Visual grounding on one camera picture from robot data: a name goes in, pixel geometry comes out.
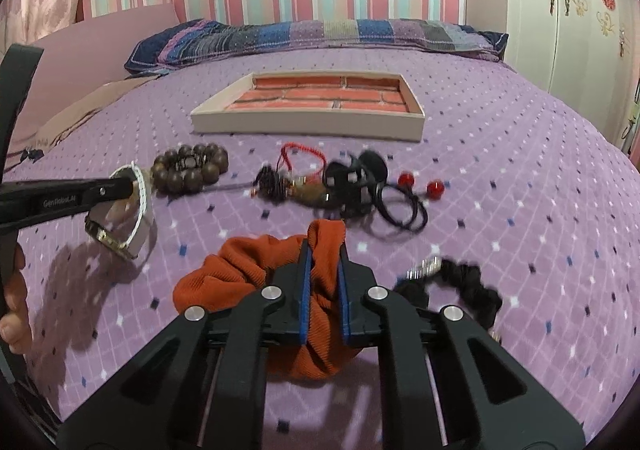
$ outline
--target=metal screw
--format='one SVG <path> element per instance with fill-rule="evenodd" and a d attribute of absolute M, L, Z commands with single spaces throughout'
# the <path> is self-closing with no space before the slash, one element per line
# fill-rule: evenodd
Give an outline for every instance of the metal screw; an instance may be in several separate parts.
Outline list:
<path fill-rule="evenodd" d="M 190 322 L 197 322 L 198 320 L 202 320 L 205 316 L 205 311 L 199 305 L 192 305 L 188 308 L 187 311 L 184 312 L 184 317 Z"/>
<path fill-rule="evenodd" d="M 457 322 L 462 319 L 464 313 L 457 305 L 449 305 L 444 308 L 444 316 L 452 322 Z"/>
<path fill-rule="evenodd" d="M 267 286 L 262 290 L 262 296 L 267 300 L 279 299 L 282 295 L 282 290 L 278 286 Z"/>
<path fill-rule="evenodd" d="M 369 295 L 369 297 L 373 300 L 382 300 L 386 299 L 386 297 L 389 295 L 389 292 L 382 286 L 374 286 L 370 287 L 367 290 L 367 295 Z"/>

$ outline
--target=blue gripper pad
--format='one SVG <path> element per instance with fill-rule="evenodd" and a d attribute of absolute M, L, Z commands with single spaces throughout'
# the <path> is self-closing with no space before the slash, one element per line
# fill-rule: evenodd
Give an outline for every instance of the blue gripper pad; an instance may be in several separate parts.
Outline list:
<path fill-rule="evenodd" d="M 311 249 L 306 251 L 305 274 L 302 280 L 302 292 L 300 294 L 300 345 L 305 345 L 309 336 L 309 315 L 311 300 L 311 262 L 313 254 Z"/>
<path fill-rule="evenodd" d="M 338 298 L 340 300 L 340 324 L 342 326 L 342 341 L 345 345 L 349 345 L 351 338 L 351 311 L 349 308 L 349 300 L 347 298 L 347 283 L 344 278 L 344 267 L 342 261 L 338 262 Z"/>

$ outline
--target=brown wooden bead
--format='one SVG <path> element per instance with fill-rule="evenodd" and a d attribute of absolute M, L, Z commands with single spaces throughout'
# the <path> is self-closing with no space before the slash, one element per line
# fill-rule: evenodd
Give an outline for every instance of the brown wooden bead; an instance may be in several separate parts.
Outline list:
<path fill-rule="evenodd" d="M 160 192 L 166 191 L 166 183 L 169 180 L 169 171 L 162 167 L 154 173 L 154 187 Z"/>
<path fill-rule="evenodd" d="M 204 155 L 211 159 L 218 152 L 219 147 L 215 143 L 210 143 L 204 149 Z"/>
<path fill-rule="evenodd" d="M 181 145 L 180 149 L 178 149 L 178 157 L 180 159 L 191 156 L 191 154 L 193 154 L 193 149 L 191 149 L 190 145 Z"/>
<path fill-rule="evenodd" d="M 220 174 L 224 174 L 227 170 L 229 170 L 229 157 L 224 149 L 220 149 L 216 154 L 213 155 L 211 163 L 215 163 L 218 166 L 218 168 L 220 169 Z"/>
<path fill-rule="evenodd" d="M 199 169 L 187 170 L 184 173 L 184 187 L 193 194 L 202 190 L 202 174 Z"/>
<path fill-rule="evenodd" d="M 155 177 L 156 172 L 158 172 L 159 170 L 166 170 L 164 163 L 154 163 L 154 166 L 151 167 L 151 175 Z"/>
<path fill-rule="evenodd" d="M 182 179 L 182 174 L 175 170 L 170 170 L 169 176 L 167 177 L 166 189 L 172 194 L 180 194 L 183 188 L 184 181 Z"/>
<path fill-rule="evenodd" d="M 167 163 L 166 156 L 164 156 L 164 154 L 158 154 L 158 156 L 156 156 L 156 159 L 154 160 L 154 165 L 157 165 L 158 163 L 161 163 L 165 167 L 169 165 Z"/>
<path fill-rule="evenodd" d="M 164 153 L 167 166 L 175 165 L 178 162 L 178 151 L 169 149 Z"/>
<path fill-rule="evenodd" d="M 205 163 L 202 167 L 202 179 L 206 185 L 213 185 L 220 179 L 220 169 L 215 163 Z"/>
<path fill-rule="evenodd" d="M 204 143 L 198 143 L 193 148 L 193 154 L 195 154 L 196 156 L 202 156 L 206 149 L 207 146 Z"/>

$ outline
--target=orange scrunchie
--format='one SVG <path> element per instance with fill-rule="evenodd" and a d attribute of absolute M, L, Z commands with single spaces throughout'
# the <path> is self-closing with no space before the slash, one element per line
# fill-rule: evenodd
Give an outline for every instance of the orange scrunchie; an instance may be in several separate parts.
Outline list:
<path fill-rule="evenodd" d="M 313 253 L 308 341 L 302 347 L 273 347 L 269 350 L 269 372 L 291 378 L 321 380 L 333 376 L 359 350 L 342 344 L 337 294 L 337 267 L 344 242 L 342 221 L 319 219 L 307 232 Z M 233 237 L 218 255 L 207 255 L 204 265 L 184 276 L 174 289 L 174 305 L 184 313 L 191 305 L 208 311 L 233 307 L 256 288 L 271 282 L 273 271 L 295 263 L 300 255 L 302 235 L 276 239 Z"/>

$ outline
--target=bed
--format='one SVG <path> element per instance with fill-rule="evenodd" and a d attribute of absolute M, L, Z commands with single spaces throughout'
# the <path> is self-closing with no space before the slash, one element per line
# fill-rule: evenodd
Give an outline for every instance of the bed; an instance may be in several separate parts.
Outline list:
<path fill-rule="evenodd" d="M 354 69 L 404 76 L 427 115 L 420 143 L 191 133 L 190 111 L 239 77 L 278 69 Z M 392 177 L 440 178 L 423 233 L 375 218 L 348 230 L 351 258 L 383 286 L 440 254 L 476 261 L 505 305 L 497 330 L 509 350 L 584 425 L 587 439 L 613 416 L 640 369 L 640 175 L 596 129 L 507 66 L 394 49 L 263 53 L 206 62 L 133 90 L 47 156 L 8 179 L 105 175 L 135 159 L 149 166 L 178 142 L 215 141 L 230 153 L 221 183 L 251 180 L 284 141 L 339 159 L 364 148 Z M 296 164 L 312 163 L 299 155 Z M 20 233 L 34 326 L 30 367 L 64 419 L 175 318 L 176 282 L 231 236 L 303 233 L 313 213 L 251 199 L 248 191 L 154 198 L 158 240 L 145 262 L 123 266 L 83 231 L 81 217 Z M 431 306 L 457 302 L 431 290 Z M 326 383 L 270 382 L 265 448 L 380 448 L 376 355 L 364 351 Z M 286 438 L 279 419 L 290 422 Z"/>

